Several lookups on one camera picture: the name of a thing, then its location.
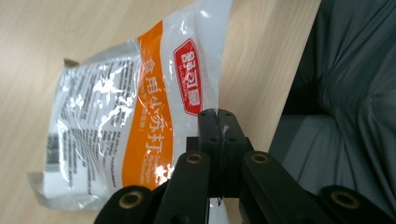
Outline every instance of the red logo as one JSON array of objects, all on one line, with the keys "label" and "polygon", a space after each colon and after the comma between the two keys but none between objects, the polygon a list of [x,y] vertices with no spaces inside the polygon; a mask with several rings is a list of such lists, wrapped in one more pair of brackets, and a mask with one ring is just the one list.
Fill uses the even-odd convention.
[{"label": "red logo", "polygon": [[198,116],[202,110],[201,73],[198,51],[188,39],[175,52],[178,86],[186,113]]}]

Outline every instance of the barcode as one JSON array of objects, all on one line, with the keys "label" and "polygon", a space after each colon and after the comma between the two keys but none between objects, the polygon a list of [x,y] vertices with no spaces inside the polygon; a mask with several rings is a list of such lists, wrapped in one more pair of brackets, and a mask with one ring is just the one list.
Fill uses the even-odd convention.
[{"label": "barcode", "polygon": [[57,133],[50,133],[47,142],[46,172],[61,172],[59,155],[59,136]]}]

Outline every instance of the plastic bag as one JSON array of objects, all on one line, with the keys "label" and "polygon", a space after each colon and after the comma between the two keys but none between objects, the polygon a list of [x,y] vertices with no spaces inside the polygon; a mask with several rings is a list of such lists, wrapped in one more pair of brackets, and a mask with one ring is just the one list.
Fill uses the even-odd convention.
[{"label": "plastic bag", "polygon": [[197,114],[218,108],[232,0],[199,0],[136,39],[66,67],[50,118],[44,174],[51,208],[100,209],[118,189],[170,178]]}]

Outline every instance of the black metal bracket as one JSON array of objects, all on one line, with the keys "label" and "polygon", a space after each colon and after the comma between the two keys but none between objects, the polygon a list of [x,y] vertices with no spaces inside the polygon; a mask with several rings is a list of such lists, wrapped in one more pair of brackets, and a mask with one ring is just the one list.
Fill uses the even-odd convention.
[{"label": "black metal bracket", "polygon": [[172,178],[151,191],[117,191],[95,224],[208,221],[208,198],[239,198],[248,223],[394,223],[358,192],[340,186],[319,196],[298,185],[275,158],[255,151],[235,115],[208,109],[198,116],[198,137],[187,139]]}]

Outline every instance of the wooden table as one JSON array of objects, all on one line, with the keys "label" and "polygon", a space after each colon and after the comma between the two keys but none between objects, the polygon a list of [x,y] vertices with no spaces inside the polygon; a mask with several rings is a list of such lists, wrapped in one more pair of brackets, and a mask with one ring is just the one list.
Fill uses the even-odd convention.
[{"label": "wooden table", "polygon": [[[83,61],[145,33],[191,0],[0,0],[0,223],[92,223],[97,212],[37,204],[26,177],[42,171],[63,58]],[[234,0],[220,107],[256,150],[268,150],[319,0]],[[230,220],[241,223],[235,201]]]}]

